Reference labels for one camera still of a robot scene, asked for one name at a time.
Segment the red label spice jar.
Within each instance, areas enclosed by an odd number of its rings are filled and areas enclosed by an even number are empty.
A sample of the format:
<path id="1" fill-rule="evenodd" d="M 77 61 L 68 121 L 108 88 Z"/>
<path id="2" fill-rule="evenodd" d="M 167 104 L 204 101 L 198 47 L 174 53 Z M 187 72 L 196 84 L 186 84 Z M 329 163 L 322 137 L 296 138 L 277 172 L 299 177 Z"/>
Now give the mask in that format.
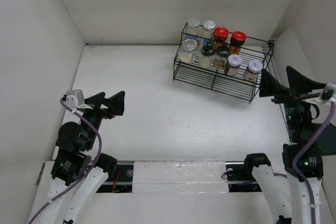
<path id="1" fill-rule="evenodd" d="M 250 82 L 255 82 L 262 69 L 263 69 L 263 64 L 260 61 L 251 60 L 248 63 L 247 68 L 245 69 L 245 72 L 243 74 L 243 79 L 250 81 Z"/>
<path id="2" fill-rule="evenodd" d="M 239 55 L 237 54 L 230 55 L 227 59 L 224 73 L 228 76 L 235 76 L 241 64 L 242 59 Z"/>

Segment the red lid sauce jar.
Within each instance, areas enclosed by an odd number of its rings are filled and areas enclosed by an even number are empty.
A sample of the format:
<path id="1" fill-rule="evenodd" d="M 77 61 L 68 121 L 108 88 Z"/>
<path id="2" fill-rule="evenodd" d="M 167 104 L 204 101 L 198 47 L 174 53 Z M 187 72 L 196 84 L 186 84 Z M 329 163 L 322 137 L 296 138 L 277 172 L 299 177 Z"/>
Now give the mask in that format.
<path id="1" fill-rule="evenodd" d="M 213 34 L 213 47 L 215 50 L 218 49 L 222 44 L 226 42 L 228 38 L 229 30 L 225 27 L 217 27 Z"/>
<path id="2" fill-rule="evenodd" d="M 229 43 L 230 54 L 238 55 L 240 53 L 241 47 L 244 45 L 247 36 L 242 31 L 235 31 L 232 33 Z"/>

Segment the black cap brown grinder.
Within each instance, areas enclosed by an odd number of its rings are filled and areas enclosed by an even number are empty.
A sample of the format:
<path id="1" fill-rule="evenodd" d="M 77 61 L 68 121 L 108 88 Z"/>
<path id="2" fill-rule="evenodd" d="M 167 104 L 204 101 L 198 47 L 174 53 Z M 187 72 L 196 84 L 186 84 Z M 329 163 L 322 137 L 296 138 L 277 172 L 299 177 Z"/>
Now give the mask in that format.
<path id="1" fill-rule="evenodd" d="M 213 67 L 217 70 L 223 70 L 227 64 L 228 57 L 230 55 L 229 44 L 224 42 L 221 46 L 216 49 Z"/>

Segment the black cap white grinder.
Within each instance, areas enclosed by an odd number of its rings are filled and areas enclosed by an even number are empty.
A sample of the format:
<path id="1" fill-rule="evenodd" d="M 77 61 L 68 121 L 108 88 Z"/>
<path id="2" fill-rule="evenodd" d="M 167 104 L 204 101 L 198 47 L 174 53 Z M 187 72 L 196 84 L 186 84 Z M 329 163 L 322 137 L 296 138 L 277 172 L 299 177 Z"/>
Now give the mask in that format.
<path id="1" fill-rule="evenodd" d="M 198 65 L 201 68 L 209 68 L 213 61 L 215 50 L 213 47 L 212 42 L 207 42 L 202 48 L 201 48 L 201 54 L 199 56 Z"/>

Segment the clear glass jar white powder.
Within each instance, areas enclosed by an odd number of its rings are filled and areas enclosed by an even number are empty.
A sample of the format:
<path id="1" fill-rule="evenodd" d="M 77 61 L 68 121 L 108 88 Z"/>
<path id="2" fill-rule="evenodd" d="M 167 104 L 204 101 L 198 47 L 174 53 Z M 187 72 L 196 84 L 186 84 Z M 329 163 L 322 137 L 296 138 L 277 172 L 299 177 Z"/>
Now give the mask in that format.
<path id="1" fill-rule="evenodd" d="M 181 62 L 194 63 L 199 58 L 199 55 L 197 42 L 194 39 L 186 39 L 182 42 L 178 52 L 178 58 Z"/>

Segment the silver lid blue label shaker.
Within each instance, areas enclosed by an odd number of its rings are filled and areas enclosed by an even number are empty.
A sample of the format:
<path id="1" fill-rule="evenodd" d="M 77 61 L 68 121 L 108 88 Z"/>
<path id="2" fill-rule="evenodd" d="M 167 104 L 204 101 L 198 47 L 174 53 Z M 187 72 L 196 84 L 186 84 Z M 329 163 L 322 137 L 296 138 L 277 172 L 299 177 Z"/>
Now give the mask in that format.
<path id="1" fill-rule="evenodd" d="M 201 47 L 203 47 L 209 41 L 212 41 L 215 27 L 216 24 L 212 20 L 206 20 L 203 22 L 201 39 L 199 41 Z"/>

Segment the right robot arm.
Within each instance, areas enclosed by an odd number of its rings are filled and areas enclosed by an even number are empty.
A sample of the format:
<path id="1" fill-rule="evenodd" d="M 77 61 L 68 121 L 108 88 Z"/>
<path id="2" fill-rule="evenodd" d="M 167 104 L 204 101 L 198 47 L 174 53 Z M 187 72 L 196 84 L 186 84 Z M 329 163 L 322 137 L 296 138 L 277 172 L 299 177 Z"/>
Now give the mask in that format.
<path id="1" fill-rule="evenodd" d="M 313 81 L 291 66 L 286 73 L 289 87 L 263 69 L 259 96 L 284 106 L 290 142 L 283 145 L 282 161 L 290 201 L 276 188 L 277 176 L 266 154 L 248 154 L 243 173 L 258 183 L 273 223 L 320 223 L 323 151 L 317 140 L 328 127 L 335 129 L 330 123 L 335 114 L 335 84 Z"/>

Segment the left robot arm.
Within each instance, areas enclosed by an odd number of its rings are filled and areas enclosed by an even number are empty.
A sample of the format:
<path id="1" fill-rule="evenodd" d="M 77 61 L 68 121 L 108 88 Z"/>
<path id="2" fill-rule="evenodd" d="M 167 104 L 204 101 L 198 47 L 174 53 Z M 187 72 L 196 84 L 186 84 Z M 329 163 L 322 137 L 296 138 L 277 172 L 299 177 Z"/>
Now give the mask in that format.
<path id="1" fill-rule="evenodd" d="M 47 200 L 29 223 L 79 223 L 99 187 L 115 178 L 118 161 L 102 152 L 99 128 L 103 120 L 124 114 L 124 99 L 124 91 L 109 98 L 105 92 L 85 98 L 81 89 L 60 98 L 79 122 L 67 122 L 58 131 Z"/>

